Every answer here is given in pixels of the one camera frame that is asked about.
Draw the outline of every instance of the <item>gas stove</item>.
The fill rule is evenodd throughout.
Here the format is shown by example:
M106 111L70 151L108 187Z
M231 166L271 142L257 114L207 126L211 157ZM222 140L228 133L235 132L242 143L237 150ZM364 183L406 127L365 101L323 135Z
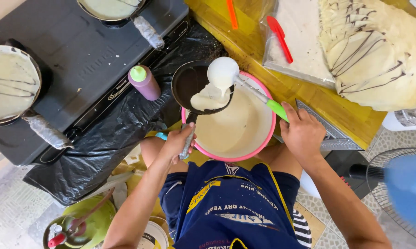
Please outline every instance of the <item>gas stove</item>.
M183 1L148 0L139 14L164 38L163 50L153 50L131 22L103 24L74 0L27 0L0 20L0 44L22 44L47 69L46 92L34 110L71 140L128 92L126 74L133 65L153 65L189 27ZM0 126L0 152L25 166L52 163L64 151L50 147L18 119Z

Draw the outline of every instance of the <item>black plastic bag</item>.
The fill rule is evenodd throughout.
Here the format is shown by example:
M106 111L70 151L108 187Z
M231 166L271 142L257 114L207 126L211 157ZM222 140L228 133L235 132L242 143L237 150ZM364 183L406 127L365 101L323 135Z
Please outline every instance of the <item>black plastic bag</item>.
M178 47L151 69L162 94L146 100L133 89L108 115L97 122L53 165L37 165L23 181L50 193L62 205L71 205L106 183L128 153L152 130L163 130L181 119L171 93L179 66L194 60L226 56L219 41L198 23L178 41Z

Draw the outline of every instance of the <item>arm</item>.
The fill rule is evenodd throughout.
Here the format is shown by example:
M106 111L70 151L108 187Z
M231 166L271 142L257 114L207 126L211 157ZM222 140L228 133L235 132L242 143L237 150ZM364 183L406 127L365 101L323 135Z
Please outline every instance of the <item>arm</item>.
M193 128L194 123L190 123L182 132L172 131L168 134L159 156L146 170L139 184L116 213L105 237L103 249L137 248L157 196L167 178L168 170L172 164L179 161L179 153L182 152L185 140Z
M392 248L374 215L322 157L320 144L326 135L323 125L305 110L296 112L289 104L282 105L289 124L281 120L281 136L312 178L348 246L354 249Z

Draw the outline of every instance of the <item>wooden table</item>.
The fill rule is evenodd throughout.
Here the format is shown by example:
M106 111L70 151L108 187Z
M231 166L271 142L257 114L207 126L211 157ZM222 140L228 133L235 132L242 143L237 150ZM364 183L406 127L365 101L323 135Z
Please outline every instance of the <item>wooden table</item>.
M196 21L225 46L241 70L262 81L276 101L286 101L293 106L296 98L303 101L361 148L367 149L386 112L352 103L341 98L335 90L268 70L261 65L265 43L258 22L262 2L269 1L271 0L234 0L238 29L233 30L226 0L185 0ZM385 2L416 17L416 9L407 0Z

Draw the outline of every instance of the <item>striped cloth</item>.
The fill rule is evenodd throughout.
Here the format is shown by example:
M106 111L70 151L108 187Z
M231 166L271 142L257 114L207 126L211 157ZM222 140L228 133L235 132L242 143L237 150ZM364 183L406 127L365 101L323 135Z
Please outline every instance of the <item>striped cloth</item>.
M312 236L308 222L299 211L294 209L293 214L294 232L296 234L297 241L299 241L301 245L311 248Z

